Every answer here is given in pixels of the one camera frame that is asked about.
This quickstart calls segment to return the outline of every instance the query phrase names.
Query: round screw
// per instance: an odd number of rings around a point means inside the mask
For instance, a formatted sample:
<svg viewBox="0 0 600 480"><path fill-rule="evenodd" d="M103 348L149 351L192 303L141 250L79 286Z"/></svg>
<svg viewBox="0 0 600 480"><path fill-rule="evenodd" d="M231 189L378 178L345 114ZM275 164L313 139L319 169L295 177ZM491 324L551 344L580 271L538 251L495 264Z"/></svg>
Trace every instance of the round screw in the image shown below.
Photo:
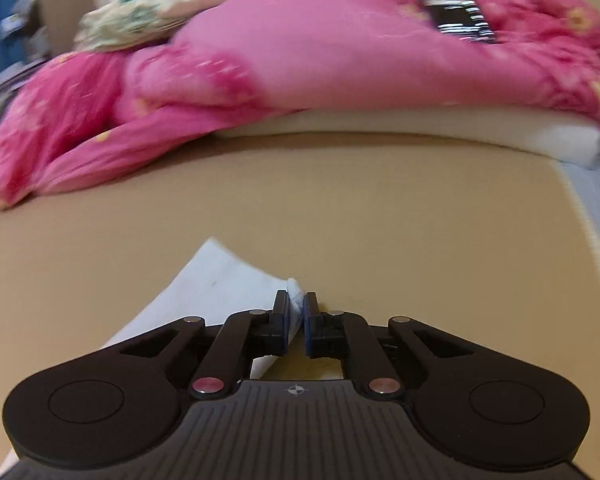
<svg viewBox="0 0 600 480"><path fill-rule="evenodd" d="M400 389L400 383L389 377L380 377L369 383L369 389L376 394L390 395Z"/></svg>
<svg viewBox="0 0 600 480"><path fill-rule="evenodd" d="M199 394L216 394L224 388L224 382L217 377L200 377L191 387Z"/></svg>

